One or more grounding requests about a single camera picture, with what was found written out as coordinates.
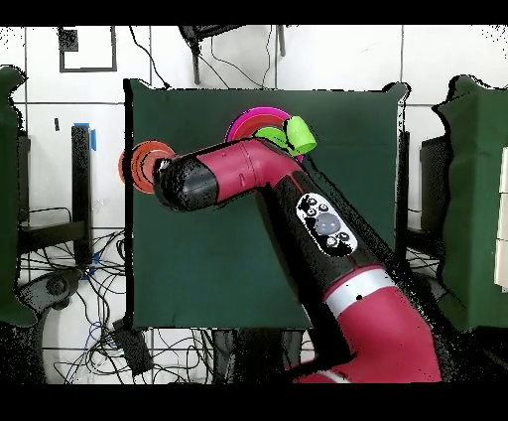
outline green plastic cup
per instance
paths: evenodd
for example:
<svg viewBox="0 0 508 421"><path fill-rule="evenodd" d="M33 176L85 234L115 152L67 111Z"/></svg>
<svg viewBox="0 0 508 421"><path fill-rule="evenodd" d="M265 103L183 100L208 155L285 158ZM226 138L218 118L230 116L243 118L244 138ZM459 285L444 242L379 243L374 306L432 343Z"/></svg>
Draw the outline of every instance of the green plastic cup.
<svg viewBox="0 0 508 421"><path fill-rule="evenodd" d="M316 139L302 117L295 115L284 122L291 155L303 155L316 147Z"/></svg>

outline green cloth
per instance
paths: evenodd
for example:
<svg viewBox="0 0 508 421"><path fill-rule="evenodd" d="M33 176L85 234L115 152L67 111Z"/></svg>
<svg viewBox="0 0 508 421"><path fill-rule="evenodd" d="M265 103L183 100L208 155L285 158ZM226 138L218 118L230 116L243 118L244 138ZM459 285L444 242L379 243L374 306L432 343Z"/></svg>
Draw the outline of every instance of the green cloth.
<svg viewBox="0 0 508 421"><path fill-rule="evenodd" d="M35 313L16 298L14 286L18 277L18 115L11 94L25 77L12 67L0 67L0 180L2 203L0 220L0 321L28 327L37 322Z"/></svg>
<svg viewBox="0 0 508 421"><path fill-rule="evenodd" d="M443 267L444 284L453 295L444 296L440 306L461 330L508 328L508 294L494 284L502 150L508 146L508 91L461 76L449 101L437 110L447 123L453 151Z"/></svg>
<svg viewBox="0 0 508 421"><path fill-rule="evenodd" d="M301 116L317 139L319 168L391 245L398 102L386 92L152 90L131 80L134 144L157 139L185 154L221 143L244 110L272 106ZM178 213L134 191L134 326L309 326L255 203Z"/></svg>

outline robot control panel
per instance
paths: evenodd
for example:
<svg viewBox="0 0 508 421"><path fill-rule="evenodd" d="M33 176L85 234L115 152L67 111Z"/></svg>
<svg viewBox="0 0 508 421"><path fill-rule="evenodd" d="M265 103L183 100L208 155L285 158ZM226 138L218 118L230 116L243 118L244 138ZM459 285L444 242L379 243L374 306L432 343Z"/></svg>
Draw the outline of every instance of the robot control panel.
<svg viewBox="0 0 508 421"><path fill-rule="evenodd" d="M358 246L354 234L321 195L303 195L297 203L297 216L319 250L325 254L344 257Z"/></svg>

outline magenta ring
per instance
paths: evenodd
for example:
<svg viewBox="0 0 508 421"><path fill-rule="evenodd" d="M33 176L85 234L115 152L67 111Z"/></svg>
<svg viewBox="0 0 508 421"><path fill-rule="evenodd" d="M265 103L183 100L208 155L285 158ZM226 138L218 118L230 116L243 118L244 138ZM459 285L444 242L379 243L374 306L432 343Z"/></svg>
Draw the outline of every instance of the magenta ring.
<svg viewBox="0 0 508 421"><path fill-rule="evenodd" d="M224 138L224 142L230 142L234 139L234 136L236 134L236 131L240 128L240 126L247 120L249 120L252 117L263 115L263 114L270 114L275 115L277 117L280 117L282 120L288 120L291 118L291 115L288 114L286 111L283 111L279 108L274 108L271 106L258 106L255 108L249 108L248 110L242 112L229 126L226 132L226 136ZM304 160L304 155L299 155L297 157L297 160L299 162L302 162Z"/></svg>

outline floor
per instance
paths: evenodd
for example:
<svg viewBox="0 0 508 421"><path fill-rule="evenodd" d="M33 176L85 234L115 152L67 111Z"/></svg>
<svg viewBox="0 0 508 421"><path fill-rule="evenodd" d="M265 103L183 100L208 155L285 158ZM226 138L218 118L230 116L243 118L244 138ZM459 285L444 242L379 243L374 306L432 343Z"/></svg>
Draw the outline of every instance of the floor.
<svg viewBox="0 0 508 421"><path fill-rule="evenodd" d="M177 27L134 27L136 41L151 52L155 69L147 54L133 42L129 27L116 27L115 31L117 72L60 73L56 28L0 28L0 64L15 65L28 76L27 82L14 92L13 100L32 139L30 203L33 210L70 209L70 127L73 123L89 123L96 131L96 150L91 154L93 235L106 236L97 240L97 250L104 247L107 235L124 228L124 190L117 172L124 145L122 79L137 77L154 87L162 87L158 73L172 87L195 88L191 52ZM261 84L264 77L265 86L275 87L275 32L275 26L270 25L237 29L215 37L213 53L237 65L257 83ZM77 33L79 51L65 53L67 68L111 66L108 27L77 27ZM505 27L493 26L293 25L285 29L286 56L281 58L277 54L277 87L379 90L394 81L408 83L411 87L405 110L406 129L411 133L408 218L410 226L419 227L420 145L425 139L445 133L431 106L445 100L448 82L458 74L473 74L491 86L508 84L507 35ZM214 58L210 47L210 39L202 43L202 57L228 86L257 87L239 70ZM203 61L199 65L199 88L225 88L208 65ZM64 210L37 212L32 215L32 225L61 222L66 218ZM49 249L48 254L59 264L68 258L65 250ZM31 253L25 258L31 260L24 260L26 269L21 283L36 278L48 268L44 256ZM104 251L102 260L122 264L114 244ZM95 275L102 282L110 274L98 270ZM109 278L114 283L107 295L112 321L121 318L125 311L125 296L119 294L124 291L125 279L120 272L115 275ZM87 305L88 318L99 320L101 309L89 283L83 281L78 291ZM73 296L63 311L50 312L44 335L49 382L62 383L69 369L75 370L76 365L69 364L79 360L90 337L89 331L90 323L79 297ZM147 332L145 337L158 366L197 362L198 351L189 349L193 340L186 339L190 337L188 330L155 330ZM180 340L183 341L172 351L167 351L166 344ZM307 343L306 347L309 350L304 351L303 358L310 358L312 346ZM101 355L99 359L102 362L96 364L104 364L102 371L110 372L110 360ZM120 376L122 381L131 383L168 383L177 378L175 371L160 371L157 375L152 371L136 379L128 372ZM190 373L196 381L204 381L204 375L203 364ZM115 374L90 375L83 364L73 374L73 380L78 383L120 381Z"/></svg>

